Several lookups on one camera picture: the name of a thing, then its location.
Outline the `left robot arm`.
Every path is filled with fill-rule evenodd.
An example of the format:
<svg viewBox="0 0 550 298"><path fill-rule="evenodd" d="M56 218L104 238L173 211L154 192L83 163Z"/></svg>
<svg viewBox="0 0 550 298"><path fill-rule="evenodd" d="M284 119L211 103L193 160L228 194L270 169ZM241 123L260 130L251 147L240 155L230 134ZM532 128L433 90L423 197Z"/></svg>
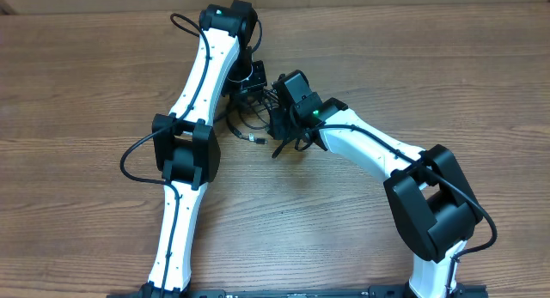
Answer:
<svg viewBox="0 0 550 298"><path fill-rule="evenodd" d="M186 85L151 130L162 174L164 211L156 261L140 297L182 297L191 281L191 250L201 200L215 179L221 151L215 111L230 81L252 74L248 43L258 21L248 2L211 4L199 15L199 47Z"/></svg>

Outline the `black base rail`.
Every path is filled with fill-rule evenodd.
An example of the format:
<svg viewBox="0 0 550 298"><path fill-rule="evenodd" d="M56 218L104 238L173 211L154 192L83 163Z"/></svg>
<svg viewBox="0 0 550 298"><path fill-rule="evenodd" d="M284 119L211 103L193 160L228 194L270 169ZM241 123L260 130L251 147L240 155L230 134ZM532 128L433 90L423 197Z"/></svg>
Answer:
<svg viewBox="0 0 550 298"><path fill-rule="evenodd" d="M108 298L161 297L160 290L151 284L142 285L138 292L110 294ZM407 285L372 285L367 289L323 289L323 290L262 290L233 291L222 289L188 290L185 293L167 291L163 297L182 298L403 298L416 297ZM485 285L463 285L459 283L450 297L487 298Z"/></svg>

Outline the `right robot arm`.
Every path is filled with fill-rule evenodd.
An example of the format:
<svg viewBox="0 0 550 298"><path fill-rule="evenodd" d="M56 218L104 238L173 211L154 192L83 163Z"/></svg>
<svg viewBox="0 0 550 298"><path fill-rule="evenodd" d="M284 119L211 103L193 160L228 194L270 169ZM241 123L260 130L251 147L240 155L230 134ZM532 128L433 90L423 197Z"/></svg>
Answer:
<svg viewBox="0 0 550 298"><path fill-rule="evenodd" d="M298 151L316 144L353 161L382 182L394 224L413 253L404 284L371 285L367 297L486 297L484 285L455 279L483 214L453 153L396 140L364 122L344 102L323 101L295 70L272 85L280 108L275 136Z"/></svg>

